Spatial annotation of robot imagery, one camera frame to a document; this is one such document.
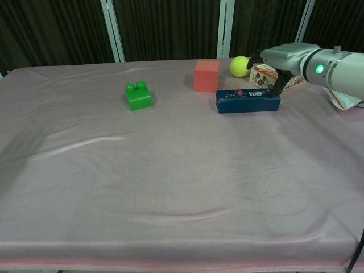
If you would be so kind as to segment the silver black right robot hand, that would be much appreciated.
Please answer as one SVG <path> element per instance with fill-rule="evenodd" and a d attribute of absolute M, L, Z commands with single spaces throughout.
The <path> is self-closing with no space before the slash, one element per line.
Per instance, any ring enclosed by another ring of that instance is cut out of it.
<path fill-rule="evenodd" d="M 273 67 L 277 71 L 278 78 L 268 97 L 277 97 L 281 95 L 291 78 L 301 74 L 300 64 L 303 58 L 319 49 L 321 49 L 319 45 L 309 43 L 293 42 L 277 45 L 254 52 L 246 68 L 251 69 L 254 64 L 261 63 Z"/>

